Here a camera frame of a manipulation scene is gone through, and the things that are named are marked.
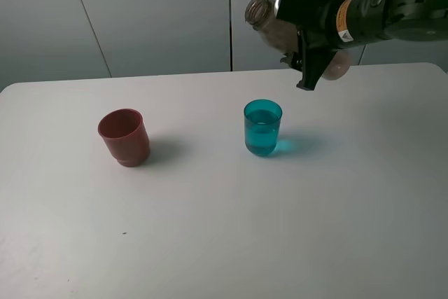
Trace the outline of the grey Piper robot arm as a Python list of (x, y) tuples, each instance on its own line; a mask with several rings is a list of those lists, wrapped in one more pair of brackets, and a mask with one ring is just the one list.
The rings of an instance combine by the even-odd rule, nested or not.
[(447, 39), (447, 0), (296, 0), (302, 79), (313, 90), (343, 50), (387, 40)]

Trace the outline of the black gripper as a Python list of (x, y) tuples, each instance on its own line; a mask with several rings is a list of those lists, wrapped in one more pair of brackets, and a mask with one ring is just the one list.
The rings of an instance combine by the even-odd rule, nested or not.
[(299, 89), (314, 91), (336, 49), (348, 48), (343, 40), (347, 29), (338, 27), (338, 12), (347, 0), (299, 0), (297, 5), (297, 35), (300, 47), (302, 79)]

